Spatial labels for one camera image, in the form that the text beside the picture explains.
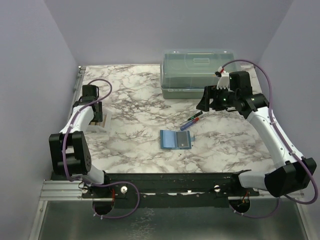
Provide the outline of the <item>white plastic card tray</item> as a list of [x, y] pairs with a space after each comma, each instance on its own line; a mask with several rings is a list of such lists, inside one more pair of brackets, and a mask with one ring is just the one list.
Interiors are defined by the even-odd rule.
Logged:
[[113, 113], [106, 109], [102, 111], [102, 122], [91, 122], [87, 127], [87, 132], [108, 133], [111, 129]]

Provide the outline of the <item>black VIP card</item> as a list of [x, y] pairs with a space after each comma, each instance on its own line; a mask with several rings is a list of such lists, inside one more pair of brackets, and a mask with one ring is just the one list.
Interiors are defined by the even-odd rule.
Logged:
[[190, 147], [190, 133], [189, 131], [178, 131], [176, 133], [177, 147], [180, 149]]

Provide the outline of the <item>blue leather card holder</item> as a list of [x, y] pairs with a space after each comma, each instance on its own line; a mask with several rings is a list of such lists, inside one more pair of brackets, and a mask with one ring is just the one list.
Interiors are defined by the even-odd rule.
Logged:
[[189, 131], [189, 148], [177, 147], [177, 132], [174, 130], [160, 130], [160, 148], [162, 150], [189, 150], [192, 148], [192, 143], [195, 141], [195, 136]]

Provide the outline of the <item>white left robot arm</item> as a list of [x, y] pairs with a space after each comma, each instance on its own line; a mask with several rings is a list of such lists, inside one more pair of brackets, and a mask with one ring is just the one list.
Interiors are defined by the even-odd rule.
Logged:
[[103, 121], [102, 102], [98, 100], [99, 87], [87, 84], [82, 96], [72, 106], [72, 114], [66, 126], [49, 136], [49, 148], [53, 172], [68, 180], [83, 180], [94, 184], [93, 191], [101, 198], [107, 197], [111, 185], [105, 181], [105, 173], [92, 165], [85, 138], [91, 123]]

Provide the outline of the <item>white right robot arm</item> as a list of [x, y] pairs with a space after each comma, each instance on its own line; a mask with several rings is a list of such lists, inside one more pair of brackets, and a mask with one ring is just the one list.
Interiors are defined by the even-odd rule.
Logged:
[[241, 196], [248, 188], [268, 191], [281, 197], [305, 189], [317, 164], [306, 158], [277, 126], [276, 118], [270, 116], [270, 103], [262, 93], [253, 93], [250, 74], [246, 71], [226, 72], [223, 68], [215, 73], [216, 85], [204, 88], [197, 110], [224, 111], [234, 108], [257, 131], [270, 153], [274, 171], [269, 173], [244, 170], [230, 183], [230, 191]]

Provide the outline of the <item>clear lidded storage box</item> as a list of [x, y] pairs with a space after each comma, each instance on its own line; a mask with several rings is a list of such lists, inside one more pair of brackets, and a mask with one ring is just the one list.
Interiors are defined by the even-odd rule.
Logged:
[[217, 69], [235, 59], [229, 49], [167, 49], [160, 65], [163, 98], [202, 98], [204, 87], [218, 83]]

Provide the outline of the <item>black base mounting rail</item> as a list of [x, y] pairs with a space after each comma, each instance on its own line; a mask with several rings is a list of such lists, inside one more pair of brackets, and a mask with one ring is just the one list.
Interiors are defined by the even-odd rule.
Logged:
[[243, 197], [259, 195], [251, 188], [241, 187], [237, 173], [108, 173], [106, 183], [113, 186], [85, 186], [85, 198], [124, 199], [138, 189], [142, 196], [175, 194], [209, 194], [212, 197]]

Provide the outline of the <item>aluminium frame rail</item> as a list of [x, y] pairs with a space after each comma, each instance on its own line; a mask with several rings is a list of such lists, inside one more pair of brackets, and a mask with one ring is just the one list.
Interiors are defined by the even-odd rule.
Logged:
[[40, 201], [80, 201], [80, 181], [45, 180], [40, 191]]

